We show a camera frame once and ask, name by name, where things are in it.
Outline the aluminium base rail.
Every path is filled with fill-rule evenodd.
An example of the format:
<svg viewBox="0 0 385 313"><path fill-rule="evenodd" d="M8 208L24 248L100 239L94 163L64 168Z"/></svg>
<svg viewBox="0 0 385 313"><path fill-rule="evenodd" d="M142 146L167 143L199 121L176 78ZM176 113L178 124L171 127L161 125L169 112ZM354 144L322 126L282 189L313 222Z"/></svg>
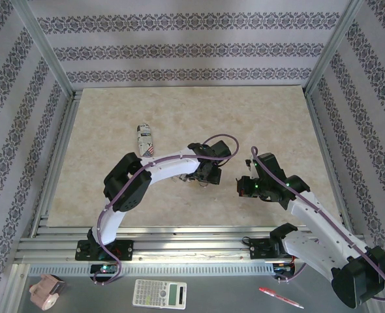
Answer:
<svg viewBox="0 0 385 313"><path fill-rule="evenodd" d="M88 228L41 226L30 238L20 239L16 263L74 262L78 241L87 237ZM267 238L273 227L262 226L185 226L120 227L117 238L134 241L134 262L249 259L243 237Z"/></svg>

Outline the aluminium frame post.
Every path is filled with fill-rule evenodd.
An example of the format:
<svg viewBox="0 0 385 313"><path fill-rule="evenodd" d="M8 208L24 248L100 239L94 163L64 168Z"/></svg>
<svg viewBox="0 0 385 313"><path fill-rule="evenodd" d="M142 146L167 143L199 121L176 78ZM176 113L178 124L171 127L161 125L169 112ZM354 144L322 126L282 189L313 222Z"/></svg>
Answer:
<svg viewBox="0 0 385 313"><path fill-rule="evenodd" d="M62 90L68 97L72 96L74 94L74 89L72 88L72 85L60 64L59 59L54 53L54 49L48 42L42 27L33 14L28 1L10 0L10 2L18 13L18 16L22 20L29 34L32 36L34 43L36 44L44 60L47 62L50 70L53 72Z"/></svg>
<svg viewBox="0 0 385 313"><path fill-rule="evenodd" d="M339 18L339 21L337 22L335 29L333 30L330 39L327 41L324 49L322 50L320 57L316 62L309 79L307 80L307 83L305 84L304 95L306 97L308 97L317 86L330 60L343 40L345 33L348 31L348 28L352 24L364 2L365 0L349 0L346 8Z"/></svg>

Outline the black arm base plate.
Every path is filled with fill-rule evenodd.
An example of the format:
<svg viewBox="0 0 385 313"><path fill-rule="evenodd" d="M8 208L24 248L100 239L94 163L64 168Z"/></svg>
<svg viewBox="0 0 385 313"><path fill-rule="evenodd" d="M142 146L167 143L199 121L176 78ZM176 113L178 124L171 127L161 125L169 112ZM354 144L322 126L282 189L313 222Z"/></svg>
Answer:
<svg viewBox="0 0 385 313"><path fill-rule="evenodd" d="M131 261L134 241L116 240L106 248L120 261ZM75 253L76 261L115 261L98 243L89 240L78 241Z"/></svg>
<svg viewBox="0 0 385 313"><path fill-rule="evenodd" d="M278 239L249 239L248 244L252 260L289 257L283 244Z"/></svg>

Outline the red pen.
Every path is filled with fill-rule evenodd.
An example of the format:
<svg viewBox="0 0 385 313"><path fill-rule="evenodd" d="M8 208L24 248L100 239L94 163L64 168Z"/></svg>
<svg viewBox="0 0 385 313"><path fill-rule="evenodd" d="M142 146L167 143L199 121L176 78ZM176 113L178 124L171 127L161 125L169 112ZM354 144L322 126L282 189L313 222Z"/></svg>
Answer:
<svg viewBox="0 0 385 313"><path fill-rule="evenodd" d="M269 289L269 288L259 288L259 291L261 291L262 293L266 294L266 295L269 295L270 297L273 297L277 300L280 300L284 303L287 303L291 306L294 306L296 308L300 308L300 309L304 309L303 306L301 306L299 303L291 300L291 299L288 299L286 297L283 297L282 295L279 295L278 293L276 293L275 291Z"/></svg>

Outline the aluminium side rail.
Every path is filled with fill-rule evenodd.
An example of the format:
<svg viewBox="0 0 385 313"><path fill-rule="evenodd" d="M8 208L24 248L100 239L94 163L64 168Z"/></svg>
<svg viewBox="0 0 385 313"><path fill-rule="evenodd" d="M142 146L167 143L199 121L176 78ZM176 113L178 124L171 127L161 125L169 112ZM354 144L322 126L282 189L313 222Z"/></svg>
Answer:
<svg viewBox="0 0 385 313"><path fill-rule="evenodd" d="M350 221L350 217L347 211L347 206L345 203L344 196L342 194L342 190L340 188L340 184L338 182L335 169L333 167L333 162L330 156L330 152L328 149L328 143L325 140L321 124L319 123L318 116L315 111L315 107L313 106L313 103L309 97L305 97L307 108L309 110L309 114L311 116L311 120L313 123L313 127L316 133L316 137L318 140L318 144L320 146L320 150L322 153L322 158L325 163L326 171L328 174L328 178L331 184L331 189L333 191L333 195L335 198L336 206L339 211L339 216L341 217L341 221L343 223L343 226L345 226L350 231L354 231L354 228L352 227L352 223Z"/></svg>
<svg viewBox="0 0 385 313"><path fill-rule="evenodd" d="M35 237L39 228L42 215L45 215L52 203L55 188L59 179L63 159L65 157L67 144L69 142L70 133L72 130L75 111L78 108L81 92L75 92L69 99L66 110L63 114L61 124L57 134L57 140L54 144L54 150L48 172L46 175L45 184L41 190L39 201L37 202L37 210L35 212L30 237Z"/></svg>

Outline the pink tape dispenser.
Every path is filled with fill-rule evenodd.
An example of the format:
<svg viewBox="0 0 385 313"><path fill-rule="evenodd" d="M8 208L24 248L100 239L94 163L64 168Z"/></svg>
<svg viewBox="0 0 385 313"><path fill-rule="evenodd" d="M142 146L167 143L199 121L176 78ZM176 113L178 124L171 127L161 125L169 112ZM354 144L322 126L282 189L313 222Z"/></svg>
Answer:
<svg viewBox="0 0 385 313"><path fill-rule="evenodd" d="M38 283L31 285L30 300L41 310L49 310L55 305L65 286L65 281L58 276L43 274Z"/></svg>

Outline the small circuit board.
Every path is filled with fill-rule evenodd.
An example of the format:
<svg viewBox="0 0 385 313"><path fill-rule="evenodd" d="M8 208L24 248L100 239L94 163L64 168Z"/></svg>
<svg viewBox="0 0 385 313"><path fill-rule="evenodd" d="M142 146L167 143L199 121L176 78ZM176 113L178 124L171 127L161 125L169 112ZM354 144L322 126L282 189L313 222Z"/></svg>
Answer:
<svg viewBox="0 0 385 313"><path fill-rule="evenodd" d="M286 279L294 276L295 265L293 263L274 263L273 270L275 276L278 276L280 279Z"/></svg>
<svg viewBox="0 0 385 313"><path fill-rule="evenodd" d="M89 268L89 276L97 275L100 278L111 278L117 273L117 270L116 264L93 264Z"/></svg>

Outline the white calculator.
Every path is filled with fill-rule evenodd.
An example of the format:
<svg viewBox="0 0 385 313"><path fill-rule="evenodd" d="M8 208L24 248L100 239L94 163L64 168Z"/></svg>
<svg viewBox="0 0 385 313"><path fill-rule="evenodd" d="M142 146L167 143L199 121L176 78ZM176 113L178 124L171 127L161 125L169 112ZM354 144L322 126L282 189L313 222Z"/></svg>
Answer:
<svg viewBox="0 0 385 313"><path fill-rule="evenodd" d="M143 308L185 310L187 284L163 280L136 279L132 305Z"/></svg>

